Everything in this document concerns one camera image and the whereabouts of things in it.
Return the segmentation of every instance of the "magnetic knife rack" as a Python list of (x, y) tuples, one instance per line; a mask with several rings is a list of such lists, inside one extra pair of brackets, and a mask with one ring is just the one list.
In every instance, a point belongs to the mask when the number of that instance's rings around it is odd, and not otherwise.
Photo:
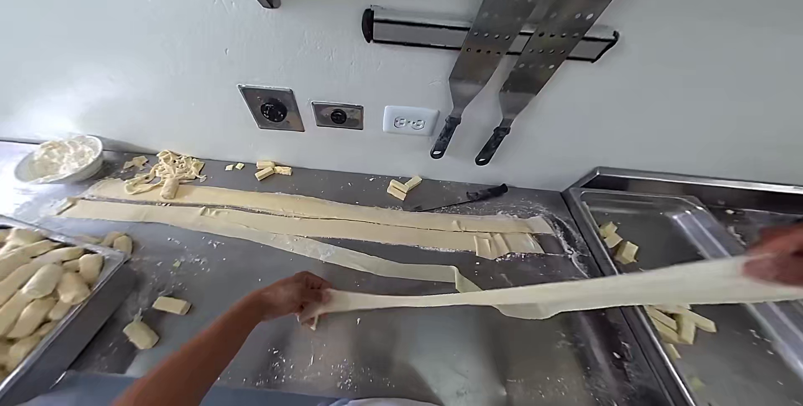
[[(397, 11), (376, 5), (371, 5), (362, 13), (362, 35), (368, 43), (457, 51), (463, 45), (470, 28), (469, 19)], [(513, 41), (507, 55), (520, 55), (534, 33), (534, 27), (525, 26)], [(618, 41), (619, 31), (607, 25), (594, 25), (567, 59), (590, 63), (599, 61)]]

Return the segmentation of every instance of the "white wall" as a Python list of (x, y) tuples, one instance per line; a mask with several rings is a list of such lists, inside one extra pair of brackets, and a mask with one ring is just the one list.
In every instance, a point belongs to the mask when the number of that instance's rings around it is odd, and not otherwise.
[[(385, 105), (450, 109), (453, 52), (367, 44), (369, 4), (471, 14), (480, 0), (0, 0), (0, 138), (88, 133), (204, 158), (562, 188), (597, 165), (803, 183), (799, 0), (615, 0), (622, 33), (568, 62), (488, 166), (487, 91), (447, 156), (383, 134)], [(305, 133), (259, 130), (237, 83), (289, 87)], [(366, 107), (316, 127), (310, 100)]]

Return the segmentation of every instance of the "electrical outlet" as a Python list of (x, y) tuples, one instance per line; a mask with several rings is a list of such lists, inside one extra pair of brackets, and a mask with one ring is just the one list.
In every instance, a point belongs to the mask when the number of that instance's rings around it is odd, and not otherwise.
[(388, 105), (382, 119), (382, 130), (386, 133), (429, 136), (435, 129), (438, 114), (437, 110), (430, 108)]

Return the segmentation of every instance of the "stainless steel counter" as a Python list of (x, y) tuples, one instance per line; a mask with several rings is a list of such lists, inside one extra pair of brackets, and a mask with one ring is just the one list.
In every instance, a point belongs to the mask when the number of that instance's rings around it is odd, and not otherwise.
[[(75, 361), (75, 370), (142, 375), (238, 298), (299, 270), (328, 278), (338, 289), (379, 294), (453, 291), (443, 283), (381, 278), (246, 240), (166, 225), (44, 216), (44, 207), (83, 191), (91, 182), (17, 183), (14, 165), (30, 149), (0, 143), (0, 213), (73, 234), (120, 230), (136, 243), (129, 262), (138, 273), (135, 292)], [(122, 162), (132, 155), (105, 156), (101, 175), (118, 175)], [(223, 170), (228, 163), (207, 160), (203, 173), (209, 179), (204, 185), (297, 193), (350, 204), (399, 205), (385, 193), (389, 178), (384, 176), (294, 169), (291, 177), (274, 175), (260, 183), (253, 176), (253, 165), (242, 171)], [(427, 181), (415, 192), (440, 195), (460, 186)], [(551, 247), (560, 247), (556, 252), (562, 254), (485, 260), (469, 253), (330, 242), (390, 260), (455, 265), (485, 289), (599, 275), (558, 192), (512, 188), (501, 198), (448, 212), (507, 212), (521, 217), (542, 213), (560, 230), (559, 241)], [(121, 329), (160, 294), (184, 298), (193, 308), (186, 316), (146, 310), (144, 319), (161, 340), (151, 350), (136, 351)], [(446, 405), (667, 404), (619, 309), (531, 321), (468, 306), (358, 311), (329, 316), (315, 332), (286, 317), (260, 325), (218, 383), (330, 397), (404, 397)]]

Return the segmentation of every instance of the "black handle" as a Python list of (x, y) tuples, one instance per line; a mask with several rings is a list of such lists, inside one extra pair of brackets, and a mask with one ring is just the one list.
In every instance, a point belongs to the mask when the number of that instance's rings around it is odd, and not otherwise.
[(502, 196), (507, 193), (507, 185), (501, 184), (499, 186), (492, 186), (478, 192), (467, 192), (466, 197), (474, 202), (476, 200), (490, 199), (496, 196)]
[(447, 124), (443, 126), (441, 134), (437, 135), (437, 141), (435, 141), (435, 145), (432, 146), (430, 157), (441, 158), (443, 154), (446, 153), (449, 141), (451, 141), (452, 135), (455, 134), (457, 126), (460, 125), (460, 120), (460, 117), (447, 117)]
[(488, 162), (491, 161), (491, 157), (496, 154), (496, 149), (499, 148), (499, 145), (502, 144), (502, 140), (507, 134), (510, 133), (510, 127), (496, 127), (494, 129), (494, 134), (488, 139), (488, 142), (485, 143), (483, 149), (477, 155), (477, 158), (474, 159), (474, 163), (485, 166)]

